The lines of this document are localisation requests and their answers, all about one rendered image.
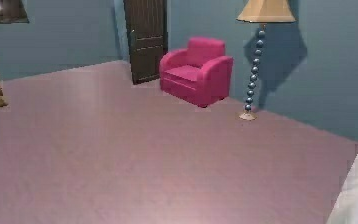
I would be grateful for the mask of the white bed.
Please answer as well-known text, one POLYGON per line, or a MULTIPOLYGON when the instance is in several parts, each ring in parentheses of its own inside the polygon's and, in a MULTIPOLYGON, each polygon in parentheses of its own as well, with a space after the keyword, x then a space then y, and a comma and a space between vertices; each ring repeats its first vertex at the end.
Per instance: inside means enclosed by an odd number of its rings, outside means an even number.
POLYGON ((358 153, 326 224, 358 224, 358 153))

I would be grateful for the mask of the dark brown room door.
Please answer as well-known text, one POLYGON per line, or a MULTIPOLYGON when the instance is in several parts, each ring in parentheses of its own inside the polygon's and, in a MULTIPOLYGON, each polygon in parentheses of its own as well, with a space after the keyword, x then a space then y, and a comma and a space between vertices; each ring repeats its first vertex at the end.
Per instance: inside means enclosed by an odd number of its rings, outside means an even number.
POLYGON ((123 0, 134 85, 159 78, 168 50, 167 0, 123 0))

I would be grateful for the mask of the beaded blue floor lamp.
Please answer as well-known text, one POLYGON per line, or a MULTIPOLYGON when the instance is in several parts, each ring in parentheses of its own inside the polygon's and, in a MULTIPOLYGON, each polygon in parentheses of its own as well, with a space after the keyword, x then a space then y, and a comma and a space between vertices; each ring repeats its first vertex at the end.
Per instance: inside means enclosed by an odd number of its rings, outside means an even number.
POLYGON ((266 25, 269 23, 293 23, 296 19, 288 0, 248 0, 236 20, 245 23, 257 23, 260 26, 256 36, 244 112, 239 116, 242 120, 252 121, 257 118, 253 112, 252 104, 254 89, 258 80, 260 57, 266 37, 266 25))

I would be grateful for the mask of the dark framed wall picture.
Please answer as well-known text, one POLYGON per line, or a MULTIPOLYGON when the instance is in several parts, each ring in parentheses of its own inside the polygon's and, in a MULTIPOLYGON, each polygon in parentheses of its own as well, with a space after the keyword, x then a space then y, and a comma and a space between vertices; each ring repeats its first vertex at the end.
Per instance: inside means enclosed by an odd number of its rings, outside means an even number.
POLYGON ((28 22, 22 0, 0 0, 0 24, 28 22))

